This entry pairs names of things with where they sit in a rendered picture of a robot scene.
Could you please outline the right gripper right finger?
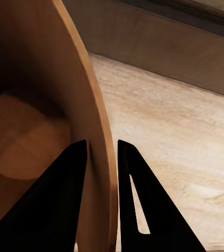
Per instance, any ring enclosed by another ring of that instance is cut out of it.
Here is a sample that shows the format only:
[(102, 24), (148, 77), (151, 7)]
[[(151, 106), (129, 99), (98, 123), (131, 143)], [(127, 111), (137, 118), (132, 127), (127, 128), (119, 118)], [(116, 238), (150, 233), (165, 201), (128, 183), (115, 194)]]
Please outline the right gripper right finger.
[[(118, 140), (117, 156), (121, 252), (206, 252), (138, 149)], [(130, 175), (150, 234), (138, 231)]]

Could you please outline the trash can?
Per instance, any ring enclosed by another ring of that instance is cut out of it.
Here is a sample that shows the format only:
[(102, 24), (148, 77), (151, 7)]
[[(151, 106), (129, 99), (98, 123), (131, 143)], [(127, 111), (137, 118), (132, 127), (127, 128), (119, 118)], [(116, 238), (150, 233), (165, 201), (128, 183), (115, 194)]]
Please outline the trash can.
[(62, 0), (0, 0), (0, 220), (71, 144), (87, 164), (75, 244), (115, 252), (119, 183), (109, 117)]

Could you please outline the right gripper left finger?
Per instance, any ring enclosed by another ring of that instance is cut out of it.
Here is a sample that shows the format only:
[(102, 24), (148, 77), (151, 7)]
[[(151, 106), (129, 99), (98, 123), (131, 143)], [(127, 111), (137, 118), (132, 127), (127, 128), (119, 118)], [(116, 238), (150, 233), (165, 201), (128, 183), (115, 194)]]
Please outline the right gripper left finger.
[(86, 140), (69, 145), (0, 220), (0, 252), (74, 252)]

